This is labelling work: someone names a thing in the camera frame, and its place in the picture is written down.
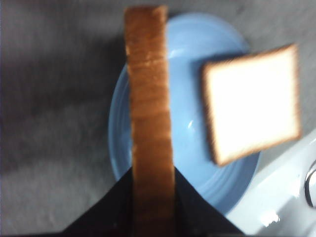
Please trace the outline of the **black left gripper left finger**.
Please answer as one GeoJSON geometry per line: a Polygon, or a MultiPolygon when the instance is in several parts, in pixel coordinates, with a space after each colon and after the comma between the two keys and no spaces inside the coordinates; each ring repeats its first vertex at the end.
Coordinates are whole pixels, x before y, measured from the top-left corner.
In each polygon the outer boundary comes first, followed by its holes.
{"type": "Polygon", "coordinates": [[[60,234],[61,237],[132,236],[132,170],[95,205],[60,234]]]}

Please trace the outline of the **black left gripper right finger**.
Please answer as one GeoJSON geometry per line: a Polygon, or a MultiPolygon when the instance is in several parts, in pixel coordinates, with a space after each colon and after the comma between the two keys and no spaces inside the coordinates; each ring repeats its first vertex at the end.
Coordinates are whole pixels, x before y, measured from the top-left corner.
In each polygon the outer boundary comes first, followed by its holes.
{"type": "Polygon", "coordinates": [[[243,237],[244,233],[206,202],[175,169],[175,230],[177,237],[243,237]]]}

